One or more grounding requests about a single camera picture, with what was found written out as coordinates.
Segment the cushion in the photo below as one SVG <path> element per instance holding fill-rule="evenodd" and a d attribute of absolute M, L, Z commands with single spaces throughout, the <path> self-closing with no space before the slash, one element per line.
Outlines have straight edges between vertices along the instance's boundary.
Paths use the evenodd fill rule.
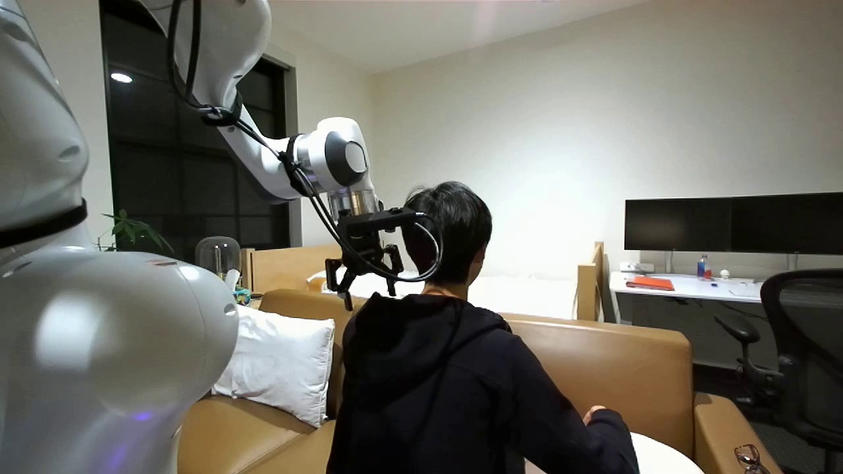
<path fill-rule="evenodd" d="M 631 432 L 631 448 L 641 474 L 704 474 L 687 455 L 641 432 Z"/>
<path fill-rule="evenodd" d="M 289 410 L 319 426 L 326 418 L 331 318 L 289 318 L 240 305 L 240 332 L 213 392 Z"/>

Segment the ceiling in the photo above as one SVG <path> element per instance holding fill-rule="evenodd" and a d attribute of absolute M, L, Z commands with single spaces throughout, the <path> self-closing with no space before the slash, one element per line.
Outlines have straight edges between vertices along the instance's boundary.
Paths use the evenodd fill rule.
<path fill-rule="evenodd" d="M 277 27 L 360 70 L 472 51 L 643 0 L 275 0 Z"/>

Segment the black office chair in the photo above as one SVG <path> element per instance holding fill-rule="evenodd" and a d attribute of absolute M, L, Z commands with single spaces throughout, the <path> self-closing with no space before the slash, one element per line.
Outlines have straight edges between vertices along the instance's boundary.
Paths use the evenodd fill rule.
<path fill-rule="evenodd" d="M 825 472 L 843 472 L 843 268 L 788 270 L 762 284 L 762 309 L 778 343 L 778 368 L 747 361 L 758 332 L 716 318 L 741 346 L 741 373 L 754 409 L 825 450 Z"/>

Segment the hood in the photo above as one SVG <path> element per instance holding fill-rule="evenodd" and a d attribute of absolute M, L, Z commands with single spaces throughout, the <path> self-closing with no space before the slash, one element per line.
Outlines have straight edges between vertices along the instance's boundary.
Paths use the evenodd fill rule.
<path fill-rule="evenodd" d="M 375 294 L 346 328 L 346 371 L 360 401 L 393 401 L 492 328 L 508 332 L 497 313 L 464 301 Z"/>

